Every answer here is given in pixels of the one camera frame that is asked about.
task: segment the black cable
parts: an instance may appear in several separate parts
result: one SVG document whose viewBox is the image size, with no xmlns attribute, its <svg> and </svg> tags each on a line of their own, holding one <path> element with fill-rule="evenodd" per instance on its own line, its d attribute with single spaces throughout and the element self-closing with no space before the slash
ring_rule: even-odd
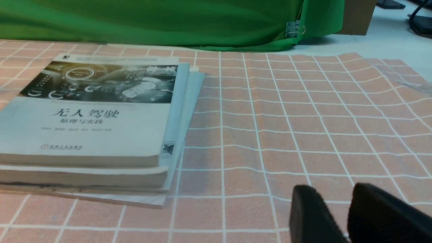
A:
<svg viewBox="0 0 432 243">
<path fill-rule="evenodd" d="M 414 17 L 416 17 L 417 13 L 420 11 L 420 9 L 422 9 L 427 3 L 429 2 L 429 0 L 424 0 L 422 4 L 420 4 L 416 10 L 414 10 L 414 12 L 411 14 L 410 19 L 408 21 L 408 24 L 410 25 L 411 30 L 417 34 L 417 35 L 421 35 L 421 36 L 425 36 L 425 37 L 430 37 L 432 38 L 432 35 L 429 34 L 425 34 L 422 33 L 419 28 L 417 27 L 417 25 L 414 23 Z"/>
</svg>

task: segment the green backdrop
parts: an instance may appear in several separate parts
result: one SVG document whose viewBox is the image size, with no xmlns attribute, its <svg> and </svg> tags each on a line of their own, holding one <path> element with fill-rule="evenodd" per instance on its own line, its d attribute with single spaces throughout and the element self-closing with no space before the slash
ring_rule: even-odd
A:
<svg viewBox="0 0 432 243">
<path fill-rule="evenodd" d="M 0 39 L 280 51 L 339 31 L 344 2 L 0 0 Z M 297 19 L 300 33 L 285 38 L 286 23 Z"/>
</svg>

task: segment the table surface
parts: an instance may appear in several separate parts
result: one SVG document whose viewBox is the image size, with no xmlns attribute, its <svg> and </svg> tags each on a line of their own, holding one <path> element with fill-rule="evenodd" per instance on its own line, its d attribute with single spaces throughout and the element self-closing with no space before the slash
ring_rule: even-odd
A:
<svg viewBox="0 0 432 243">
<path fill-rule="evenodd" d="M 60 53 L 179 56 L 206 73 L 167 205 L 0 194 L 0 242 L 289 242 L 292 188 L 343 232 L 353 185 L 432 214 L 432 99 L 400 60 L 0 41 L 0 108 Z"/>
</svg>

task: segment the white floor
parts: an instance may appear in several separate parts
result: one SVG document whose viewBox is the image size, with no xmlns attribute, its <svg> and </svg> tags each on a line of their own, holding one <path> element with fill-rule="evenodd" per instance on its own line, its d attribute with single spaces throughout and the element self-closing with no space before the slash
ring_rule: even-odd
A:
<svg viewBox="0 0 432 243">
<path fill-rule="evenodd" d="M 417 36 L 408 26 L 408 14 L 418 5 L 407 0 L 404 10 L 375 8 L 366 36 L 330 35 L 322 39 L 308 40 L 297 45 L 287 54 L 335 55 L 357 52 L 366 58 L 401 59 L 432 82 L 432 39 Z M 432 11 L 422 9 L 417 15 L 432 16 Z"/>
</svg>

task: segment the stack of books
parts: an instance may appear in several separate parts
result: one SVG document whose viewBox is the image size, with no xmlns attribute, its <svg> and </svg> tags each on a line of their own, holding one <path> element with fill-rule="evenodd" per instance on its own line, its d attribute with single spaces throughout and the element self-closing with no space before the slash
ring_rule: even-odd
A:
<svg viewBox="0 0 432 243">
<path fill-rule="evenodd" d="M 61 54 L 0 111 L 0 186 L 162 206 L 204 74 Z"/>
</svg>

